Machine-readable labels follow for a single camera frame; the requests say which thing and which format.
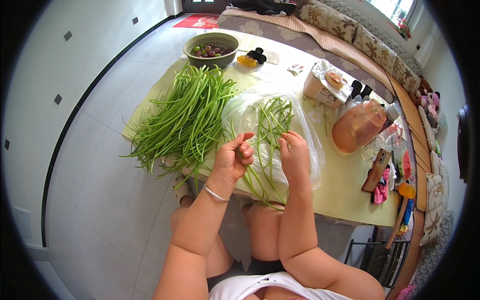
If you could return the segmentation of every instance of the red door mat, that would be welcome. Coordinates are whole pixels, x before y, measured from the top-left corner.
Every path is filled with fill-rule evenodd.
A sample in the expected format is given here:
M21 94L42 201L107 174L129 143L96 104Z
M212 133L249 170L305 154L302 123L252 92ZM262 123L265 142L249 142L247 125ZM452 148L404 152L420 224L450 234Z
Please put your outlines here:
M178 22L173 27L189 27L189 28L202 28L212 29L218 28L216 23L218 14L193 14L184 20Z

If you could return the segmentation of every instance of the black hair clip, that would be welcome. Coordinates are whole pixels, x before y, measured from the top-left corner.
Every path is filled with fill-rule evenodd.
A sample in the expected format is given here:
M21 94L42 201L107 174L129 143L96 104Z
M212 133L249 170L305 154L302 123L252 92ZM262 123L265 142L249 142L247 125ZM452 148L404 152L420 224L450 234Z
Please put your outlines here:
M263 64L267 60L267 56L263 55L262 53L264 50L260 47L255 48L255 50L251 50L247 53L247 56L255 59L258 61L259 64Z

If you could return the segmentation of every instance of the table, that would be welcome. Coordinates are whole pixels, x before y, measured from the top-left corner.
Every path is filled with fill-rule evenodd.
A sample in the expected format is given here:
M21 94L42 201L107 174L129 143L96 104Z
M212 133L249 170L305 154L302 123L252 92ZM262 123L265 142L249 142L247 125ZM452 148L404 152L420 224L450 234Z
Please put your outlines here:
M296 95L304 112L309 115L310 121L322 143L326 158L326 163L321 169L322 185L312 192L314 212L319 215L332 217L336 222L340 221L352 225L392 227L397 217L400 195L395 191L389 191L387 200L382 204L373 205L370 203L370 193L363 192L361 187L372 164L362 159L360 150L346 154L336 147L331 136L332 127L336 122L336 111L303 94L303 83L310 68L318 61L318 58L288 45L259 36L225 29L214 30L236 36L240 40L241 50L249 51L256 47L262 47L279 54L280 60L278 65L265 63L250 69L236 67L235 59L227 66L224 78L236 81L236 87L239 91L252 85L271 83L277 84L279 88L288 87L288 90ZM237 53L237 55L244 54L245 52L241 51ZM162 91L167 91L175 76L174 72L181 70L186 61L185 55L180 57L152 87L122 131L125 139L130 140L129 137L134 134L129 128L131 123L138 122L141 119L142 111L152 106L149 99L157 98ZM305 71L296 77L293 76L287 71L287 68L293 63L303 65ZM354 78L347 72L343 72L343 74L350 85ZM386 103L375 92L371 93L371 98ZM214 149L205 155L205 165L208 168L213 167L214 158ZM207 178L211 173L207 168L200 168L199 172L205 175L204 178ZM268 194L272 195L271 198L274 198L275 193L273 189L263 176L260 176L260 178ZM288 187L276 182L276 188L286 199ZM250 195L251 191L244 179L241 179L237 183L235 192Z

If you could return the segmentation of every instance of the pastry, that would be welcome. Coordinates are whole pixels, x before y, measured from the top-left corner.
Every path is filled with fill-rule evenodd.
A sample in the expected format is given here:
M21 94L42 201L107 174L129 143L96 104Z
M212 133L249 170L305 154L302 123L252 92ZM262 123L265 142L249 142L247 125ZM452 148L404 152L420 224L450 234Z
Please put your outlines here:
M341 89L343 87L342 79L336 73L328 72L326 79L328 83L336 89Z

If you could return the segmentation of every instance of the plastic pitcher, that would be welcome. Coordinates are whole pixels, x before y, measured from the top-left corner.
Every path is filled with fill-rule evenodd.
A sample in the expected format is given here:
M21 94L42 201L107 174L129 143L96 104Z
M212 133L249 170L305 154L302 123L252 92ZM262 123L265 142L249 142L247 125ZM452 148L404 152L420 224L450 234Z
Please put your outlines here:
M386 121L383 108L375 99L364 101L347 111L333 125L332 137L337 147L351 153L371 141Z

